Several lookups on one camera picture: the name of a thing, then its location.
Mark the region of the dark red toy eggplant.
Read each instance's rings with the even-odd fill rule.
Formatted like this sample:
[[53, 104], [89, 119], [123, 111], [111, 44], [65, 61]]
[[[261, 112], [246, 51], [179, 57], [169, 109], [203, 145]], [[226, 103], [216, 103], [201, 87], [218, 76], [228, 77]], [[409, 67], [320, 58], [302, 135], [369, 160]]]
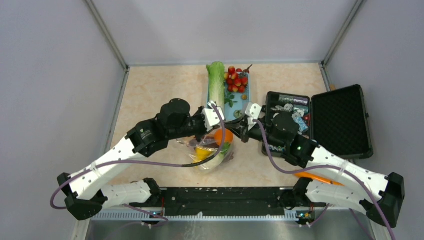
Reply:
[[212, 148], [217, 149], [219, 146], [217, 145], [217, 141], [213, 136], [207, 135], [204, 136], [200, 141], [197, 141], [196, 138], [191, 139], [188, 142], [188, 146], [192, 148]]

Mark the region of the clear zip bag pink dots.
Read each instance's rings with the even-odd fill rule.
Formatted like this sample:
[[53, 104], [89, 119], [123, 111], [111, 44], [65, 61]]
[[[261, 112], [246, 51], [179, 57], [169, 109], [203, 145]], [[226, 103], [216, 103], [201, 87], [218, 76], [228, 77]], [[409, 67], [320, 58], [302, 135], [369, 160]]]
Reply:
[[214, 130], [204, 135], [200, 141], [194, 136], [177, 139], [181, 150], [190, 158], [192, 164], [202, 162], [194, 168], [201, 173], [210, 173], [235, 157], [234, 134], [226, 129]]

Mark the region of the yellow toy bell pepper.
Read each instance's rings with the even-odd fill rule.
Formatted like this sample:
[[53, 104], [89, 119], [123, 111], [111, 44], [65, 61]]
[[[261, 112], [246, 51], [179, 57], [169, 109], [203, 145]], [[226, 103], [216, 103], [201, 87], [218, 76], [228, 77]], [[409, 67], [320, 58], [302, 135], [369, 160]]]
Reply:
[[193, 161], [195, 163], [202, 162], [206, 160], [208, 157], [213, 156], [215, 152], [216, 152], [215, 148], [200, 147], [200, 146], [196, 147]]

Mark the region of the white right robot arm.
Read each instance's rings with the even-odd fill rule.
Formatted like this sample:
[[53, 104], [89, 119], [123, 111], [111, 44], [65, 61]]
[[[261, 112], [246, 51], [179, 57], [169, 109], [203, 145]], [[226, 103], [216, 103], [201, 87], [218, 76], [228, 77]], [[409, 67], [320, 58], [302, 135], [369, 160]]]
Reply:
[[242, 142], [250, 139], [284, 147], [282, 157], [308, 173], [334, 180], [341, 186], [324, 186], [316, 180], [300, 180], [293, 200], [299, 206], [328, 203], [350, 208], [381, 226], [395, 228], [405, 199], [404, 178], [398, 173], [376, 173], [355, 165], [299, 133], [299, 124], [289, 113], [279, 113], [270, 127], [253, 117], [225, 123]]

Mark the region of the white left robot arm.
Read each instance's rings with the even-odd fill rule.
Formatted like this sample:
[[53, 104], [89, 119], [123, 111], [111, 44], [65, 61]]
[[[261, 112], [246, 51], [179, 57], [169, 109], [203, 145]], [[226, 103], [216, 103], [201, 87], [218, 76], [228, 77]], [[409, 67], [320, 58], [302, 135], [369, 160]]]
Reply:
[[87, 220], [101, 210], [132, 203], [154, 207], [160, 202], [161, 189], [152, 178], [124, 185], [109, 182], [131, 165], [155, 166], [147, 158], [166, 149], [171, 140], [195, 136], [201, 138], [214, 127], [222, 127], [222, 109], [214, 101], [190, 115], [191, 107], [175, 98], [163, 105], [151, 119], [141, 121], [107, 153], [84, 169], [57, 177], [60, 191], [65, 194], [64, 208], [77, 220]]

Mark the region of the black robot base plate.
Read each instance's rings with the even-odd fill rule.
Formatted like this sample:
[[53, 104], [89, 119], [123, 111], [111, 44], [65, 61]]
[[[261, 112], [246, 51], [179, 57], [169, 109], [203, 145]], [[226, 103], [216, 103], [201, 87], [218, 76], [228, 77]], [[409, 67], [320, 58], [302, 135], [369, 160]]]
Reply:
[[294, 208], [324, 207], [304, 196], [295, 195], [291, 187], [168, 187], [145, 203], [131, 207], [157, 208], [167, 217], [264, 217], [282, 216]]

